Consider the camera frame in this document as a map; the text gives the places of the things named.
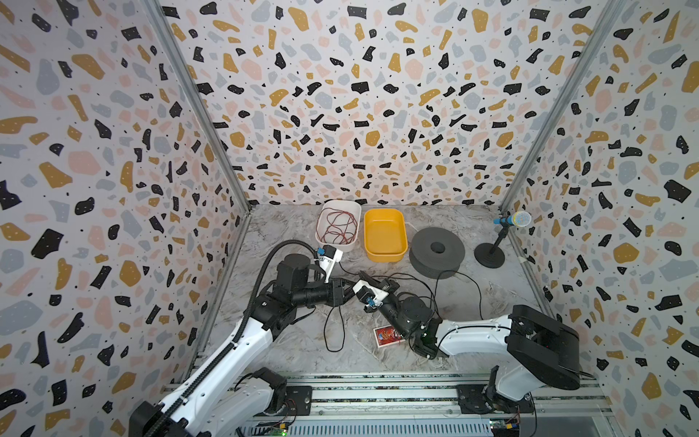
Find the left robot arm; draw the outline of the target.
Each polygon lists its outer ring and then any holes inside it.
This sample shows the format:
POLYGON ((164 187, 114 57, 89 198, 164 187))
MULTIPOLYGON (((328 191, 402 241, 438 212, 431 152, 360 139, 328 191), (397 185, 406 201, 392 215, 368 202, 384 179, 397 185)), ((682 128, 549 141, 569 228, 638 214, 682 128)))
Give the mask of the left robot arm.
POLYGON ((158 403, 142 402, 129 418, 131 436, 233 436, 252 420, 300 415, 303 404, 288 393, 288 382, 266 367, 248 368, 280 333, 300 321, 300 308, 338 308, 352 296, 349 282, 334 278, 343 253, 330 245, 310 257, 287 255, 277 277, 264 284, 265 272, 283 248, 299 245, 285 240, 265 258, 235 329, 204 364, 158 403))

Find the grey perforated cable spool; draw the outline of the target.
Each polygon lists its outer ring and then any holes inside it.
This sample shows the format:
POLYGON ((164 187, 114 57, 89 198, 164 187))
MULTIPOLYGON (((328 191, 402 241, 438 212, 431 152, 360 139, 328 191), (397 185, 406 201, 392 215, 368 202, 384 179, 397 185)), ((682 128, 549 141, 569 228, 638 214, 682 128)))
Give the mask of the grey perforated cable spool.
POLYGON ((418 231, 411 241, 409 258, 413 269, 430 279, 453 276, 465 258, 461 239, 443 228, 429 227, 418 231))

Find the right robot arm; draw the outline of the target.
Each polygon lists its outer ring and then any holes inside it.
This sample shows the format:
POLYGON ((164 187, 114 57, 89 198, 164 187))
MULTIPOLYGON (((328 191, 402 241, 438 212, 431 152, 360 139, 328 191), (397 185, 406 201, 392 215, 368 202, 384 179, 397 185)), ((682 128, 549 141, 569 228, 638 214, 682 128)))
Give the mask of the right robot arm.
POLYGON ((422 298, 398 296, 394 280, 362 280, 354 291, 367 313, 379 312, 411 349, 428 360, 464 353, 508 357, 491 369, 486 384, 457 388, 463 413, 530 413, 529 395, 542 387, 581 386, 577 331, 527 305, 489 320, 444 320, 422 298))

